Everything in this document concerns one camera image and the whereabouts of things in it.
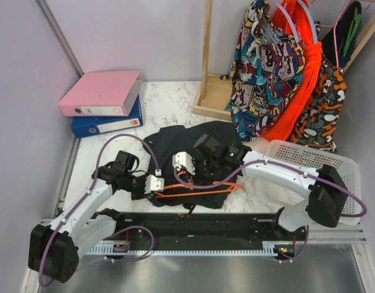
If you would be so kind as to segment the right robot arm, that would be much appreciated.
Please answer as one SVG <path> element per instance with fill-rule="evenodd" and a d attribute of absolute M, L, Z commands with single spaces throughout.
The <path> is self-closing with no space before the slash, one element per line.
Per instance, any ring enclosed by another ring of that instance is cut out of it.
<path fill-rule="evenodd" d="M 272 235 L 286 240 L 298 228 L 317 223 L 335 228 L 348 198 L 347 188 L 337 170 L 330 165 L 315 169 L 281 162 L 246 145 L 225 146 L 208 134 L 193 148 L 203 155 L 194 162 L 194 182 L 202 185 L 228 181 L 235 175 L 257 178 L 288 189 L 302 197 L 293 206 L 280 209 L 271 225 Z"/>

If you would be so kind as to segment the orange hanger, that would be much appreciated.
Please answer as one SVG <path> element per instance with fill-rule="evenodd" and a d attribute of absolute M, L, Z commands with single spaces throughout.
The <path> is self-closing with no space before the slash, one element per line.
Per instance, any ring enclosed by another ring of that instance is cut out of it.
<path fill-rule="evenodd" d="M 154 195 L 157 198 L 180 198 L 180 197 L 193 197 L 193 196 L 203 196 L 203 195 L 214 195 L 231 193 L 236 191 L 246 191 L 246 188 L 238 183 L 233 183 L 230 181 L 225 182 L 223 185 L 218 186 L 214 189 L 194 189 L 192 187 L 187 187 L 181 183 L 167 185 L 163 188 L 161 192 L 156 191 Z"/>

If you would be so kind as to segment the dark navy shorts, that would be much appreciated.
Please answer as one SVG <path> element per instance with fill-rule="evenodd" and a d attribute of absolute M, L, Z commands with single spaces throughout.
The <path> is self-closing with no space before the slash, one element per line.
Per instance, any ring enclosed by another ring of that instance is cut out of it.
<path fill-rule="evenodd" d="M 144 138 L 157 158 L 162 176 L 165 179 L 165 186 L 179 183 L 173 175 L 173 155 L 185 151 L 195 159 L 203 160 L 205 158 L 193 147 L 204 134 L 213 136 L 219 143 L 227 147 L 239 142 L 233 124 L 225 121 L 210 121 L 189 128 L 183 125 L 168 126 L 160 128 L 158 132 Z M 218 192 L 217 194 L 200 194 L 201 190 L 196 192 L 198 195 L 186 197 L 158 198 L 154 195 L 149 198 L 149 202 L 157 208 L 194 204 L 209 209 L 221 209 L 228 196 L 227 192 Z"/>

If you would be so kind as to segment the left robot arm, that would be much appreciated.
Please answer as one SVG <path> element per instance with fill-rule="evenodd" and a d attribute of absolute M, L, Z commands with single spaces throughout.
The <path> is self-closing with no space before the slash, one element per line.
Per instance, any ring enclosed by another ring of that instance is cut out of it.
<path fill-rule="evenodd" d="M 103 239 L 119 240 L 126 226 L 118 212 L 98 208 L 119 190 L 131 195 L 150 195 L 162 190 L 161 170 L 135 176 L 138 157 L 119 151 L 115 160 L 98 167 L 92 181 L 71 205 L 47 225 L 38 224 L 30 234 L 28 268 L 61 283 L 75 273 L 81 257 Z"/>

